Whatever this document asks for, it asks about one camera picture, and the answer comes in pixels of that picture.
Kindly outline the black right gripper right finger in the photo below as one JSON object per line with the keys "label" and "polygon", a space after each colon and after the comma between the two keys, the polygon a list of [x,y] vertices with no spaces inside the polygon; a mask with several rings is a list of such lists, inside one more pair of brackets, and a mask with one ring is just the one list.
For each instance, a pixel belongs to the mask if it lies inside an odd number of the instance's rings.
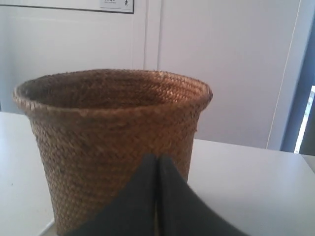
{"label": "black right gripper right finger", "polygon": [[157,220],[161,236],[245,236],[209,208],[162,155],[157,171]]}

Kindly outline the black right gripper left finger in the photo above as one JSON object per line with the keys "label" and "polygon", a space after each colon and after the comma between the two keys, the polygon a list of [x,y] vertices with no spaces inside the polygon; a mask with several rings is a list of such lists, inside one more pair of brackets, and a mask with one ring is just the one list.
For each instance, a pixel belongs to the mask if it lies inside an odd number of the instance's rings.
{"label": "black right gripper left finger", "polygon": [[157,158],[146,154],[126,186],[93,219],[67,236],[153,236]]}

